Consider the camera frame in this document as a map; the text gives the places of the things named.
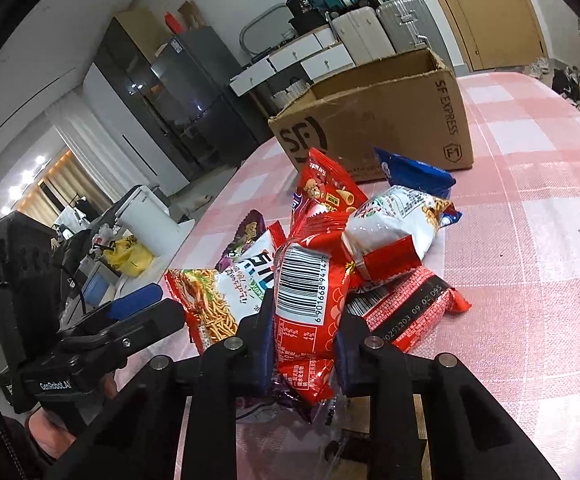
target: beige curtain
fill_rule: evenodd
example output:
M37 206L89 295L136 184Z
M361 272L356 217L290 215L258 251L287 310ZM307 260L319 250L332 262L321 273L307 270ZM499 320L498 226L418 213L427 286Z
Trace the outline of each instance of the beige curtain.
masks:
M21 202L17 209L36 221L47 225L47 227L52 227L59 213L56 206L50 202L50 199L45 196L45 193L38 186L34 186L32 192Z
M84 196L101 213L112 206L112 201L89 177L72 152L63 155L43 180L65 205L74 207L74 202Z

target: blue snack bag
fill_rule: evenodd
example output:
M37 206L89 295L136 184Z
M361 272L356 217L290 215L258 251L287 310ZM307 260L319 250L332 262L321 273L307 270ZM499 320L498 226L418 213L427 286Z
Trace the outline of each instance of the blue snack bag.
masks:
M446 200L450 197L450 188L456 180L447 171L381 148L374 151L391 186L417 189Z

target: barcode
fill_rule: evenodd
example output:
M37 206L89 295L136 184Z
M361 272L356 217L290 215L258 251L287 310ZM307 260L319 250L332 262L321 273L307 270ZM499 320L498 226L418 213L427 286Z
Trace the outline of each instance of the barcode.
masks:
M284 319L323 325L329 256L292 244L279 269L277 314Z
M373 306L386 298L388 294L390 294L388 288L386 286L380 286L374 290L350 296L345 303L345 307L350 314L364 316Z

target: curtain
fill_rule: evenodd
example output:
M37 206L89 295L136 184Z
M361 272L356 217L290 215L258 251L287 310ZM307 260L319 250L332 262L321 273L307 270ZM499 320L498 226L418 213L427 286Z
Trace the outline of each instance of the curtain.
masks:
M74 207L74 202L84 196L100 214L112 206L110 198L97 186L71 152L58 160L43 177L43 181L63 205Z
M133 186L150 183L76 92L59 99L45 115L92 181L113 202Z
M38 186L34 186L32 192L16 209L30 218L47 225L47 227L52 227L59 213L57 207Z

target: door frame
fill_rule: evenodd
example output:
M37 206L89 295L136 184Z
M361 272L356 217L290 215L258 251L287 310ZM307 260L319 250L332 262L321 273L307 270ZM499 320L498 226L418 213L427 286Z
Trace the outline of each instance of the door frame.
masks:
M470 60L470 56L468 55L467 45L465 44L464 37L461 34L461 30L457 25L456 19L454 17L454 14L452 13L452 10L450 9L450 6L448 5L448 2L446 0L436 0L436 1L439 3L439 5L441 5L441 8L443 9L444 14L446 15L446 19L448 19L450 29L454 34L454 39L456 40L456 43L459 46L459 50L461 51L461 55L464 58L464 63L468 66L470 72L474 72L472 61ZM548 57L548 52L545 46L544 31L542 30L541 23L539 22L539 19L536 16L536 11L534 9L534 5L532 4L532 0L526 0L526 3L528 4L528 7L531 10L532 20L534 21L534 27L539 33L541 50L544 53L544 56Z

